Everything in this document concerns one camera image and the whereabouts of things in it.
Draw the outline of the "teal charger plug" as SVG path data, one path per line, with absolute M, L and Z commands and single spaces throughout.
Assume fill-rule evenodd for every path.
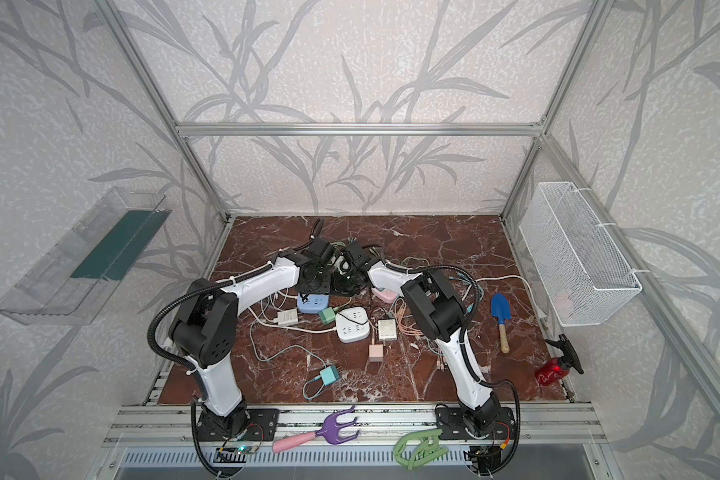
M 324 386 L 329 386 L 336 383 L 340 378 L 338 369 L 335 365 L 330 365 L 323 368 L 319 373 L 319 379 Z

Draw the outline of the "clear plastic wall shelf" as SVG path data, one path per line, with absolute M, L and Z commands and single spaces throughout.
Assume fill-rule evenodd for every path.
M 23 325 L 93 322 L 171 213 L 162 193 L 113 187 L 4 296 Z

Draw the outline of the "blue power socket block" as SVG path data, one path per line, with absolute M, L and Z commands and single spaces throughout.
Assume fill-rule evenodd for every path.
M 308 315 L 317 315 L 329 307 L 330 296 L 327 294 L 300 295 L 297 297 L 297 309 Z

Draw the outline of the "red spray bottle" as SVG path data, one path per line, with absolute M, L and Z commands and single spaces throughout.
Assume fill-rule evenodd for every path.
M 548 386 L 560 381 L 567 377 L 571 370 L 575 370 L 580 375 L 584 374 L 578 353 L 565 334 L 560 334 L 557 340 L 546 339 L 545 342 L 558 349 L 561 356 L 551 358 L 535 371 L 534 376 L 539 385 Z

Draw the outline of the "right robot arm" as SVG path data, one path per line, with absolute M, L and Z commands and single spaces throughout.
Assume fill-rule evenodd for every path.
M 363 280 L 404 299 L 418 330 L 434 341 L 445 357 L 467 431 L 475 438 L 485 438 L 501 413 L 495 388 L 510 382 L 488 382 L 472 351 L 467 332 L 479 310 L 480 298 L 475 296 L 472 306 L 466 307 L 444 274 L 446 270 L 466 272 L 450 265 L 406 268 L 372 254 L 357 241 L 343 247 L 340 257 L 348 264 L 350 279 Z

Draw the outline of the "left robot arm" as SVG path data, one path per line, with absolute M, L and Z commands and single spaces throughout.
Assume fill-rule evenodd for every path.
M 240 312 L 281 290 L 295 287 L 301 271 L 324 258 L 307 250 L 330 243 L 312 234 L 307 243 L 281 249 L 248 272 L 213 282 L 201 278 L 163 307 L 147 328 L 149 348 L 182 365 L 197 383 L 202 404 L 211 415 L 229 420 L 245 412 L 230 355 Z

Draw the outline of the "pink charger plug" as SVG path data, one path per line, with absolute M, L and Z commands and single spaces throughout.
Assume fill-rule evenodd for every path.
M 368 348 L 368 360 L 380 363 L 384 359 L 384 346 L 382 344 L 370 344 Z

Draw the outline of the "white charger plug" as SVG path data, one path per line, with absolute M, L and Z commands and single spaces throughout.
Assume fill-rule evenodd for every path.
M 397 322 L 393 319 L 382 319 L 377 323 L 378 339 L 382 342 L 397 339 Z

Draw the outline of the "white power socket block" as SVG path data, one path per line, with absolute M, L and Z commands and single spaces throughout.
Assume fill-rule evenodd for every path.
M 342 343 L 354 343 L 366 339 L 371 325 L 363 307 L 351 307 L 338 311 L 335 316 L 338 338 Z

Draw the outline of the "purple pink hand rake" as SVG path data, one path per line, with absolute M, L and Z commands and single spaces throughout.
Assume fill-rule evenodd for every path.
M 285 452 L 301 446 L 305 443 L 313 441 L 317 438 L 324 439 L 330 445 L 341 445 L 350 441 L 356 440 L 360 431 L 355 431 L 349 435 L 343 435 L 342 431 L 346 428 L 355 427 L 358 425 L 358 417 L 348 422 L 339 422 L 339 417 L 344 414 L 354 413 L 356 406 L 352 405 L 347 409 L 339 410 L 328 415 L 321 427 L 316 431 L 302 433 L 299 435 L 288 436 L 280 440 L 275 441 L 272 444 L 272 451 L 275 454 Z

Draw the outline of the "green plastic clip tool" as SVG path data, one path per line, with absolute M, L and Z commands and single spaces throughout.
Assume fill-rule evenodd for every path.
M 449 449 L 440 444 L 442 433 L 435 428 L 404 435 L 393 447 L 395 462 L 411 471 L 444 457 Z

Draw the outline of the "pink power socket block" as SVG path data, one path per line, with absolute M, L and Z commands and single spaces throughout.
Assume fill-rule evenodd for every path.
M 398 294 L 390 289 L 372 288 L 371 293 L 376 299 L 389 305 L 392 305 L 398 298 Z

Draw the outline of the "white charger with white cable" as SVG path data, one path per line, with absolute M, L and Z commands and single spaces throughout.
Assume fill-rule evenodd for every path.
M 297 309 L 282 310 L 277 313 L 276 323 L 281 327 L 291 327 L 299 322 Z

